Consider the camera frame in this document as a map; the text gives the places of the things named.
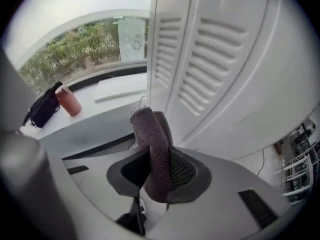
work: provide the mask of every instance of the white plastic panel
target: white plastic panel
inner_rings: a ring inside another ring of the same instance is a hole
[[[286,136],[320,102],[319,54],[295,0],[191,0],[169,99],[158,92],[152,102],[176,146],[241,158]]]
[[[94,102],[101,102],[147,91],[147,74],[130,74],[99,81],[94,91]]]
[[[154,28],[149,29],[149,37],[153,35],[152,53],[148,53],[152,86],[150,106],[153,110],[166,109],[179,62],[189,5],[190,0],[157,0]]]
[[[234,160],[286,136],[320,101],[319,39],[295,0],[268,0],[241,74],[180,146]]]
[[[166,117],[182,141],[217,105],[240,73],[257,38],[267,0],[192,0]]]

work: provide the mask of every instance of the black backpack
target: black backpack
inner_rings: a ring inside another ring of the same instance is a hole
[[[33,103],[23,120],[23,126],[25,126],[28,119],[31,121],[31,126],[39,128],[42,128],[49,121],[53,114],[60,108],[59,100],[55,92],[58,87],[62,85],[62,82],[57,82]]]

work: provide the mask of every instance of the curved window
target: curved window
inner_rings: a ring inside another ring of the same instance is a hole
[[[143,61],[148,27],[148,19],[122,16],[80,25],[47,42],[18,72],[39,95],[57,81],[72,84],[119,63]]]

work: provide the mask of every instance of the gray cloth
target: gray cloth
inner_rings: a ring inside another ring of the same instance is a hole
[[[166,203],[166,196],[173,189],[169,158],[172,136],[165,115],[145,106],[131,112],[130,122],[139,147],[150,147],[151,173],[144,190],[152,200]]]

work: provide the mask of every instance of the pink cup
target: pink cup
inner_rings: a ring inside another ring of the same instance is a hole
[[[61,85],[56,89],[55,96],[58,98],[60,105],[70,116],[74,117],[81,111],[81,104],[66,85]]]

